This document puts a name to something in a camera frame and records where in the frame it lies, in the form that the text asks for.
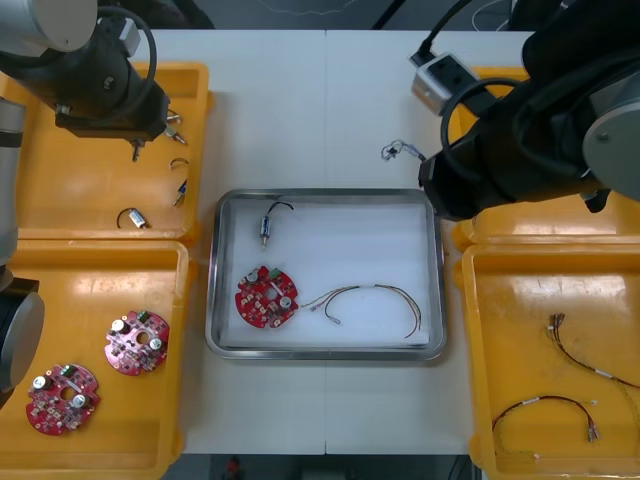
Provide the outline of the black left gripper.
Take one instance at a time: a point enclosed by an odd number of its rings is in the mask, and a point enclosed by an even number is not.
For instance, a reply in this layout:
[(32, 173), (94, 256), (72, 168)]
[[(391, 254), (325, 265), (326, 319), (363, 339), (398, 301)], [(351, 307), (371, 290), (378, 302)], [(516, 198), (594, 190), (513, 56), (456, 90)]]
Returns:
[(55, 125), (79, 138), (120, 139), (132, 144), (154, 141), (167, 126), (169, 96), (153, 82), (141, 94), (143, 81), (130, 79), (123, 98), (105, 114), (56, 114)]

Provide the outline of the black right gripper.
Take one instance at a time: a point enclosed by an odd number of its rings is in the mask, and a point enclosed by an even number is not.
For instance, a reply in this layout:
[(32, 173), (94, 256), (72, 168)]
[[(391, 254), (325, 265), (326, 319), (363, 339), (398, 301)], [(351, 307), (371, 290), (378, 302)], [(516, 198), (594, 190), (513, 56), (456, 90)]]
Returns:
[(478, 174), (480, 179), (469, 180), (457, 173), (444, 151), (422, 162), (418, 184), (441, 217), (467, 220), (501, 204), (500, 155), (479, 144), (455, 144), (451, 157), (459, 166)]

